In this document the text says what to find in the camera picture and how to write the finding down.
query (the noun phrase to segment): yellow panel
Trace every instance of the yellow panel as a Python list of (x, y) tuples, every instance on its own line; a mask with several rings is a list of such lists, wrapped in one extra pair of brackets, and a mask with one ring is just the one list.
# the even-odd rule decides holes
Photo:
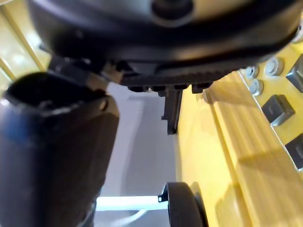
[[(217, 214), (232, 206), (230, 220), (241, 223), (239, 226), (249, 227), (250, 219), (243, 215), (247, 211), (241, 202), (242, 195), (232, 199), (233, 195), (228, 193), (231, 185), (237, 184), (237, 179), (214, 107), (207, 102), (212, 101), (207, 98), (197, 101), (190, 88), (183, 92), (178, 125), (179, 151), (176, 151), (177, 172), (181, 172), (180, 180), (192, 187), (198, 185), (209, 226), (220, 226), (224, 217), (220, 216), (218, 220)], [(226, 196), (230, 199), (222, 202)]]
[[(210, 226), (228, 226), (229, 216), (230, 226), (247, 226), (246, 219), (302, 226), (302, 180), (241, 76), (214, 82), (206, 94), (210, 104), (184, 92), (178, 133), (182, 180), (199, 183)], [(232, 216), (232, 203), (242, 219)]]
[(209, 90), (253, 226), (300, 226), (302, 180), (242, 78), (232, 73)]
[(11, 83), (11, 79), (8, 75), (0, 68), (0, 95), (7, 90), (8, 85)]
[(42, 42), (32, 26), (25, 2), (23, 0), (14, 0), (1, 8), (39, 69), (46, 69), (50, 61), (50, 55), (39, 49), (39, 45)]
[(0, 0), (0, 5), (6, 4), (6, 3), (10, 2), (10, 1), (13, 1), (13, 0)]
[(4, 69), (7, 67), (16, 77), (38, 70), (2, 14), (0, 14), (0, 34), (0, 64), (4, 64), (1, 65)]

